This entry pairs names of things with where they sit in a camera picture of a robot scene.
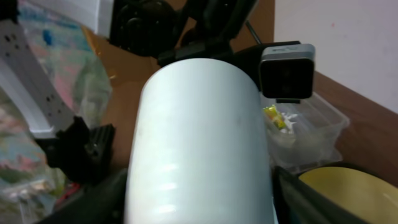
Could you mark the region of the clear plastic waste bin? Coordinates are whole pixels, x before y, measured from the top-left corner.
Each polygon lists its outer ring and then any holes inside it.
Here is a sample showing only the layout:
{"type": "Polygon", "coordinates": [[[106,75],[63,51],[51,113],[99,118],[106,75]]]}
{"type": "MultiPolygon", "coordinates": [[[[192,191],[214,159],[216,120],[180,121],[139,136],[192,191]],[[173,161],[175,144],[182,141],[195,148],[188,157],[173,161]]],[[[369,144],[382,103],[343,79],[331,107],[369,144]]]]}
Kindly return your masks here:
{"type": "Polygon", "coordinates": [[[299,104],[277,103],[261,96],[262,108],[272,105],[281,114],[298,114],[298,117],[293,134],[282,133],[264,117],[271,167],[279,166],[298,174],[342,160],[335,144],[342,130],[349,126],[349,118],[341,111],[317,93],[299,104]]]}

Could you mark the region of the light blue bowl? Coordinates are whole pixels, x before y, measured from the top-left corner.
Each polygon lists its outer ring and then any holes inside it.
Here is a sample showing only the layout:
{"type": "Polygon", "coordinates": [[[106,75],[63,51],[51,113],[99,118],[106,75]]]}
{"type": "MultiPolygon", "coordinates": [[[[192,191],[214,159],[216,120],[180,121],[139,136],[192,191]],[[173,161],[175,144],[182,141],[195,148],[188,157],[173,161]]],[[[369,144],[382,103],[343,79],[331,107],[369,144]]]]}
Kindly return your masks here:
{"type": "Polygon", "coordinates": [[[144,85],[125,223],[273,223],[260,94],[229,63],[194,58],[144,85]]]}

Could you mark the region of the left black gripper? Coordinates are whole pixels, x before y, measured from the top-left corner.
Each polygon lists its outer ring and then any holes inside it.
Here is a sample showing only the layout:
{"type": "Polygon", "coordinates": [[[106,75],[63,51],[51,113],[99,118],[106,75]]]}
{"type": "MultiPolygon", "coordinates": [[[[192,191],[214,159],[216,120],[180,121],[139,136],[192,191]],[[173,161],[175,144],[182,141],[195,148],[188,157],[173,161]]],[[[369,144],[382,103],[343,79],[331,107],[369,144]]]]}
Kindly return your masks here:
{"type": "Polygon", "coordinates": [[[230,41],[237,37],[256,7],[256,0],[187,1],[178,12],[174,40],[182,40],[181,47],[163,51],[157,64],[165,67],[189,58],[213,58],[228,62],[244,71],[261,87],[259,64],[267,47],[298,44],[299,41],[260,43],[234,53],[230,41]]]}

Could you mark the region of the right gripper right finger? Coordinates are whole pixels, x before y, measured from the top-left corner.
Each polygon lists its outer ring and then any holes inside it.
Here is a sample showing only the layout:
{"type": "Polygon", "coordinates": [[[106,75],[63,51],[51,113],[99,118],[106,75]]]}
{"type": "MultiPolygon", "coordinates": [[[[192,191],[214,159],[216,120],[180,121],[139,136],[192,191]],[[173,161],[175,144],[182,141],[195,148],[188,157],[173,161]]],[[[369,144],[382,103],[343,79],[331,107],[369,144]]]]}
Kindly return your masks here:
{"type": "Polygon", "coordinates": [[[272,171],[273,201],[279,223],[360,224],[365,221],[337,206],[297,175],[276,166],[272,171]]]}

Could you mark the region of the yellow round plate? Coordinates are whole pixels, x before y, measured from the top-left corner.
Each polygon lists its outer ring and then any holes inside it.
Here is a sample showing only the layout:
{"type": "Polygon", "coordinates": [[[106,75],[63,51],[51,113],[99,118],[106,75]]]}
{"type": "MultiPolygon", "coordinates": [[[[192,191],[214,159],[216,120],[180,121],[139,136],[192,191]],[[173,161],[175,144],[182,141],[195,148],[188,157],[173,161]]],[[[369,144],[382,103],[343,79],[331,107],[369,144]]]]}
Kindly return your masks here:
{"type": "Polygon", "coordinates": [[[397,187],[375,175],[346,167],[319,167],[298,178],[368,223],[397,223],[397,187]]]}

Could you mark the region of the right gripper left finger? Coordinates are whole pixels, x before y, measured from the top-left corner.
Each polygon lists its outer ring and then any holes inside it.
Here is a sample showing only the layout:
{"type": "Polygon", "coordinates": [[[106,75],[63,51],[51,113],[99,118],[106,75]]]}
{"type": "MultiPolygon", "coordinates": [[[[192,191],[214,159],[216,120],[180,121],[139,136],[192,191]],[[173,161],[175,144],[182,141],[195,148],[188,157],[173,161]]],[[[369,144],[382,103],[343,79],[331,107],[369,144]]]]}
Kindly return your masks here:
{"type": "Polygon", "coordinates": [[[122,169],[96,186],[83,187],[38,224],[121,224],[126,182],[127,169],[122,169]]]}

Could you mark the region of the white plastic bag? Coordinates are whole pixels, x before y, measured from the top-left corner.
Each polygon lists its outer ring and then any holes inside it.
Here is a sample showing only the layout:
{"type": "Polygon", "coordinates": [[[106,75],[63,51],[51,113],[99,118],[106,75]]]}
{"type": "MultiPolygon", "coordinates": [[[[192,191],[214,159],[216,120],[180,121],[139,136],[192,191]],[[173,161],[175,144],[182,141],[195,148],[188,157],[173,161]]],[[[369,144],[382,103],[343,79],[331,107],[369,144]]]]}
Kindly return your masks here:
{"type": "Polygon", "coordinates": [[[295,119],[297,117],[298,117],[298,114],[282,113],[284,127],[280,131],[285,134],[293,134],[294,133],[294,124],[297,123],[295,121],[295,119]]]}

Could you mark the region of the yellow green snack wrapper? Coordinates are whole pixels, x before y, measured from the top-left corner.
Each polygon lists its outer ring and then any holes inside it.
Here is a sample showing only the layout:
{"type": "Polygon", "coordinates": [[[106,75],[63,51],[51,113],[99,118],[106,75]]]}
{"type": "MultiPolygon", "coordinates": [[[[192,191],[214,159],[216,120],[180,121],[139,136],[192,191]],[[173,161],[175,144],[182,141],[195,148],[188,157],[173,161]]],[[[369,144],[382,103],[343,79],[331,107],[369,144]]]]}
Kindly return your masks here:
{"type": "Polygon", "coordinates": [[[263,112],[277,129],[281,130],[287,127],[284,122],[284,118],[278,111],[276,105],[265,107],[263,112]]]}

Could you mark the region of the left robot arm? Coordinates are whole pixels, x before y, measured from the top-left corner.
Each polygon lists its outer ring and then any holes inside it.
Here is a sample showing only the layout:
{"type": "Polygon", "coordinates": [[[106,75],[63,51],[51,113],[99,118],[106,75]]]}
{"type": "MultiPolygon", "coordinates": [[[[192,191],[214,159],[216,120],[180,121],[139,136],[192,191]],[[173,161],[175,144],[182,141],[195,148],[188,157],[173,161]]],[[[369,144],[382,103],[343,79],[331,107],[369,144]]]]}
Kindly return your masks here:
{"type": "MultiPolygon", "coordinates": [[[[144,126],[144,142],[161,151],[196,151],[210,147],[210,131],[189,113],[197,97],[195,79],[204,80],[203,62],[220,60],[234,65],[253,80],[267,98],[279,103],[299,102],[312,94],[312,82],[298,86],[281,73],[257,72],[266,62],[269,44],[238,53],[229,45],[248,22],[254,1],[187,1],[175,10],[166,1],[40,1],[42,8],[67,17],[132,54],[154,57],[159,73],[149,82],[143,100],[176,100],[173,114],[144,126]]],[[[98,182],[108,168],[115,129],[90,129],[76,110],[95,103],[95,114],[106,104],[110,87],[77,77],[66,102],[26,42],[18,21],[17,1],[1,2],[1,87],[22,113],[35,142],[72,181],[98,182]]]]}

